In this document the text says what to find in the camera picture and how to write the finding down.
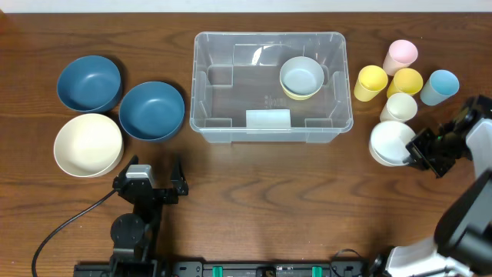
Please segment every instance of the blue bowl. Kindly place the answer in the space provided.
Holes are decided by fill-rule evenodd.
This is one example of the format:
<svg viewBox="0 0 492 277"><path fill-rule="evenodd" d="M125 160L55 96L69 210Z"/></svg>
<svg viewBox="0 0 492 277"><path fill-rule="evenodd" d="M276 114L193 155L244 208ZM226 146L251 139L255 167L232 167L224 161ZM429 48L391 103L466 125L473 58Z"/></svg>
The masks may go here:
<svg viewBox="0 0 492 277"><path fill-rule="evenodd" d="M101 56L76 59L58 78L57 93L63 104L77 112L106 112L121 98L120 72Z"/></svg>
<svg viewBox="0 0 492 277"><path fill-rule="evenodd" d="M121 127L132 137L163 142L176 135L185 118L181 94L163 82L146 82L132 88L121 101Z"/></svg>

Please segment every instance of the yellow cup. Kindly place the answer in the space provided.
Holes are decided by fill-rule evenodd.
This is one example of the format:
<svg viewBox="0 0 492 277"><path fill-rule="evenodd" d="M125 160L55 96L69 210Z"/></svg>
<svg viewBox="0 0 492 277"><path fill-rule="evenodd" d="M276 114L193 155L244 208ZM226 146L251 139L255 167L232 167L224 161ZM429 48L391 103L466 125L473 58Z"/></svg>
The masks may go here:
<svg viewBox="0 0 492 277"><path fill-rule="evenodd" d="M367 102L374 98L387 85L386 72L376 65L368 65L359 72L355 83L355 98Z"/></svg>
<svg viewBox="0 0 492 277"><path fill-rule="evenodd" d="M410 96L416 95L424 86L424 80L417 70L412 68L403 68L397 71L393 81L387 88L386 96L390 98L398 92L406 93Z"/></svg>

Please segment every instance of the wood grain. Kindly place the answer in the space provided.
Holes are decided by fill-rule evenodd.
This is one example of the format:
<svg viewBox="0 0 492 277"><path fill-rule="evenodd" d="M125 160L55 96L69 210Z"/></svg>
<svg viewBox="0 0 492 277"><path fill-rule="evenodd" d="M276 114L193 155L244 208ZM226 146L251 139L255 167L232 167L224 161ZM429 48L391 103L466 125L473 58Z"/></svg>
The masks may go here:
<svg viewBox="0 0 492 277"><path fill-rule="evenodd" d="M125 92L146 81L173 82L189 113L194 37L203 31L338 31L347 39L353 88L365 65L381 65L389 44L413 41L412 65L427 80L454 72L460 92L437 107L419 101L409 125L449 121L472 95L492 96L490 14L99 14L4 15L0 18L0 276L29 276L39 243L63 221L111 189L133 154L165 180L174 155L183 160L190 195L165 208L160 251L209 261L328 260L338 249L372 255L432 235L437 220L474 180L459 161L442 179L412 168L385 168L367 150L386 97L353 99L354 127L327 145L210 145L188 122L172 140L125 138L116 170L77 179L56 165L52 144L77 115L57 98L62 69L83 55L121 66ZM116 119L118 108L109 115ZM109 229L131 206L113 196L80 218L43 250L40 276L71 276L78 261L106 261Z"/></svg>

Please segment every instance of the clear plastic bin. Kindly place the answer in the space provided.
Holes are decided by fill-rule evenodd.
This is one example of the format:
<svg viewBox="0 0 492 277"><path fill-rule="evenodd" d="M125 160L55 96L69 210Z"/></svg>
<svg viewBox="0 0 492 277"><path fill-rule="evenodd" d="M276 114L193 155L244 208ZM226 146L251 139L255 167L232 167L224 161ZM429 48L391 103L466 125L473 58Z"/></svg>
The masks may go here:
<svg viewBox="0 0 492 277"><path fill-rule="evenodd" d="M209 142L330 142L354 123L345 43L338 32L198 34L191 127ZM296 101L283 92L280 69L302 55L321 65L324 84L313 97ZM283 122L278 126L247 120L247 111L275 109L284 110L274 111L274 117L282 117L273 120ZM290 126L284 124L285 110L290 110ZM255 115L258 123L272 114Z"/></svg>

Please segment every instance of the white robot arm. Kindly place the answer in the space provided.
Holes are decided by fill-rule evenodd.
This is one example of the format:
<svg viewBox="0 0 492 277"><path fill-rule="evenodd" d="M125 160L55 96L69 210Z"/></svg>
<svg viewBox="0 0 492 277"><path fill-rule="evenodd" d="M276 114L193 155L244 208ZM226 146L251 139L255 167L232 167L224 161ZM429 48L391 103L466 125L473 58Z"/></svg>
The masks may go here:
<svg viewBox="0 0 492 277"><path fill-rule="evenodd" d="M462 156L473 158L476 182L444 214L433 238L391 250L384 274L466 276L492 274L492 99L467 101L440 129L425 129L407 145L413 164L440 178Z"/></svg>

